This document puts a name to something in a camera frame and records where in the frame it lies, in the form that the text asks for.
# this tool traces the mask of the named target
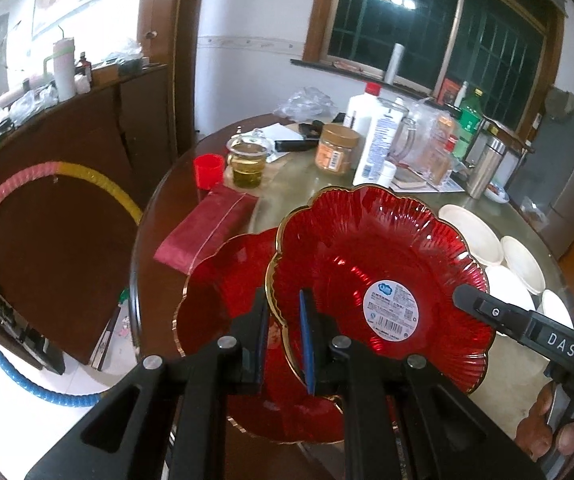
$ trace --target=red cloth pouch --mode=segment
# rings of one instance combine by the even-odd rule
[[[189,275],[249,220],[258,199],[218,184],[160,244],[154,259]]]

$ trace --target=barcode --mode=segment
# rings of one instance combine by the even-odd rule
[[[378,318],[378,325],[384,326],[385,330],[393,330],[398,335],[400,335],[403,332],[403,328],[401,325],[398,325],[398,323],[394,323],[393,321],[385,319],[382,316]]]
[[[329,161],[329,169],[331,171],[335,171],[338,169],[338,163],[340,162],[341,155],[342,153],[340,152],[334,152],[334,154],[331,156],[331,160]]]

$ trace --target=scalloped red plate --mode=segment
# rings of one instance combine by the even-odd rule
[[[228,332],[231,319],[251,309],[275,254],[278,229],[240,235],[201,262],[187,279],[174,319],[179,351],[192,354]],[[343,418],[330,400],[312,397],[289,367],[280,326],[270,319],[260,396],[230,396],[228,414],[242,431],[275,442],[331,443],[343,439]]]
[[[326,188],[283,220],[277,246],[266,286],[295,370],[298,293],[311,288],[340,332],[378,354],[422,354],[464,392],[481,383],[494,330],[451,297],[462,283],[488,291],[486,277],[464,238],[429,207],[378,186]]]

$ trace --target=red plastic cup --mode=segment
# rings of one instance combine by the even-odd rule
[[[225,175],[225,157],[207,153],[193,159],[193,173],[196,177],[196,186],[199,189],[209,190],[220,184]]]

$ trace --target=screw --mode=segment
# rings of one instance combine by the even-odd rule
[[[159,355],[150,355],[145,357],[145,360],[142,361],[142,365],[147,370],[156,370],[163,365],[163,359]]]
[[[422,370],[427,365],[427,359],[418,354],[410,355],[407,358],[407,364],[416,370]]]
[[[352,340],[345,335],[337,335],[331,339],[331,344],[334,346],[334,348],[345,350],[352,345]]]
[[[218,348],[221,350],[231,350],[232,348],[235,348],[237,344],[238,339],[232,335],[224,335],[218,339]]]

